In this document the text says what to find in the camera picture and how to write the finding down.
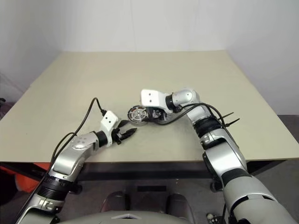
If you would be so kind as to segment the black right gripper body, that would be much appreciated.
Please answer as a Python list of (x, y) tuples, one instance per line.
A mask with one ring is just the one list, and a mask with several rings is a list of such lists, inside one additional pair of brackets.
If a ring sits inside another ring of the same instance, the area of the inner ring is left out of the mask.
[(164, 124), (166, 123), (167, 113), (156, 107), (150, 107), (151, 108), (151, 123), (156, 124)]

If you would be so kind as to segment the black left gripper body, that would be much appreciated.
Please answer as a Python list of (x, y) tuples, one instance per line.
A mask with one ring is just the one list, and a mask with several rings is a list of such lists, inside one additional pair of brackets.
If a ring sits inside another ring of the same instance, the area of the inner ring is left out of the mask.
[(120, 129), (119, 128), (113, 129), (113, 131), (111, 132), (111, 137), (112, 137), (113, 143), (116, 143), (117, 145), (121, 144), (122, 134), (120, 134)]

